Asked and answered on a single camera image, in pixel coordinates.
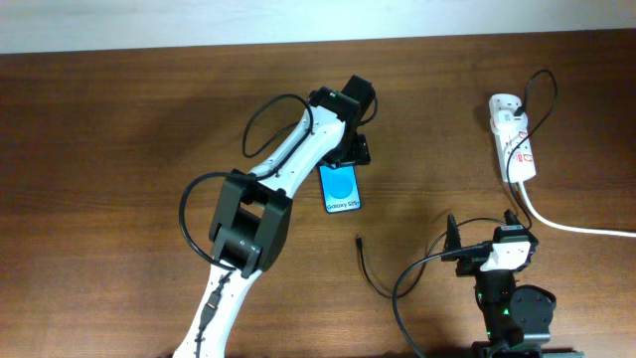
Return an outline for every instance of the white power strip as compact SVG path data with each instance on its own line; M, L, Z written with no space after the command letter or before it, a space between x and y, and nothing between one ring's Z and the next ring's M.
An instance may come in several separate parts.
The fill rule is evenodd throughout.
M636 233L570 227L553 223L539 215L530 202L526 187L524 186L526 180L537 175L535 157L530 147L530 140L526 140L515 153L512 153L513 149L529 135L528 116L525 113L515 116L515 111L521 106L521 100L512 94L499 93L490 98L488 106L490 107L490 127L495 134L495 141L497 143L497 155L499 156L501 177L504 182L508 182L506 165L508 164L508 158L513 154L513 159L510 161L510 182L517 183L522 197L526 202L526 206L537 220L555 229L565 231L636 238Z
M490 127L495 133L501 177L506 183L508 182L506 177L508 158L517 144L528 136L528 116L525 113L514 116L515 110L520 105L521 100L512 94L495 94L488 101ZM510 161L510 181L519 183L535 175L537 175L535 157L530 147L530 140L526 140Z

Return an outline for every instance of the charging cable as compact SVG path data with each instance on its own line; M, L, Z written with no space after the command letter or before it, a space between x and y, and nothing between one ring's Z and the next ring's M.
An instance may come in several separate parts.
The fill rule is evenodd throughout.
M570 231L570 232L575 232L575 233L582 233L582 234L596 234L596 235L612 235L612 236L618 236L618 237L626 237L626 238L636 238L636 233L630 233L630 232L621 232L621 231L615 231L615 230L600 230L600 229L585 229L585 228L577 228L577 227L571 227L571 226L566 226L566 225L561 225L561 224L557 224L557 223L553 223L550 220L544 218L543 216L539 215L539 213L537 213L537 210L535 210L535 208L533 207L532 203L530 202L530 198L528 197L528 192L526 192L526 187L524 186L524 181L523 180L519 180L517 182L517 185L519 186L519 191L521 193L521 196L524 199L525 202L525 207L524 205L522 205L522 203L520 202L517 193L515 193L515 191L513 190L512 187L512 181L510 180L510 164L511 164L511 160L513 158L513 154L521 147L521 145L528 141L528 139L530 139L531 136L533 136L533 134L537 131L537 129L539 129L539 127L544 123L544 121L546 119L548 119L548 117L550 116L550 114L553 111L553 108L555 107L555 104L557 103L557 98L558 98L558 86L557 86L557 80L555 79L555 76L553 75L553 73L550 70L540 70L538 72L536 72L534 75L532 75L530 77L530 79L528 80L528 84L526 85L526 91L524 94L524 101L522 102L522 105L520 105L517 110L515 110L514 112L514 116L519 116L522 115L526 112L527 109L527 104L528 104L528 98L529 98L529 93L530 93L530 88L531 88L531 83L532 81L540 74L547 74L550 79L553 82L553 87L555 90L555 99L552 103L552 105L550 106L550 109L548 110L548 112L544 115L544 117L537 123L537 125L535 126L535 128L528 134L528 136L526 136L522 141L520 141L515 148L512 150L512 153L510 154L510 156L508 157L508 160L506 162L506 177L507 177L507 181L508 181L508 185L510 187L511 190L511 194L513 195L513 198L515 199L515 201L517 202L517 204L519 205L519 207L521 208L521 210L524 212L524 214L526 214L526 217L528 217L528 221L529 221L529 225L528 225L528 229L532 226L532 221L530 219L530 216L528 215L528 213L526 212L526 208L528 208L528 211L530 211L530 213L540 222L548 225L549 227L555 228L555 229L561 229L561 230L565 230L565 231ZM510 143L507 144L507 146L504 148L503 152L505 153L508 150L508 145L512 145L513 140L510 141Z
M615 230L576 228L576 227L553 223L550 220L539 215L539 213L537 213L537 210L535 210L535 208L533 207L533 204L530 202L530 198L528 197L528 193L526 192L526 187L524 186L524 182L520 181L519 183L517 183L517 185L519 185L519 191L521 192L521 196L524 198L524 201L526 202L526 207L528 208L530 213L537 220L548 225L549 227L553 227L555 229L561 229L565 231L571 231L575 233L582 233L582 234L613 235L613 236L620 236L620 237L626 237L626 238L636 238L636 233L620 232Z

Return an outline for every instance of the smartphone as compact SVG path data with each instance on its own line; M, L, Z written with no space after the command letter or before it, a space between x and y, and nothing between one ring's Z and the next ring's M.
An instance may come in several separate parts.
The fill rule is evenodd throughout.
M362 208L353 166L331 169L321 165L319 170L327 213L335 214Z

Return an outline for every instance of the wooden table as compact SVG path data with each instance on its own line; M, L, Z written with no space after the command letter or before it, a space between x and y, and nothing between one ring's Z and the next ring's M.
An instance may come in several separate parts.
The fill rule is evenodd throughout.
M381 356L410 352L393 286L458 221L514 207L502 184L487 101L522 95L550 68L560 99L533 138L537 209L560 223L636 229L636 33L577 32L408 40L107 51L0 57L0 355L157 357L182 341L208 265L184 242L177 205L204 172L248 170L242 129L266 100L373 81L380 113L362 130L373 162L358 169L364 208L327 215L317 175L294 198L287 244L251 289L232 331L235 356ZM552 94L536 83L531 123ZM276 105L250 147L301 107ZM221 182L197 188L194 237ZM465 244L493 225L462 228ZM558 297L551 347L634 356L636 242L536 224L533 264L518 275ZM485 340L472 278L435 264L400 301L428 352Z

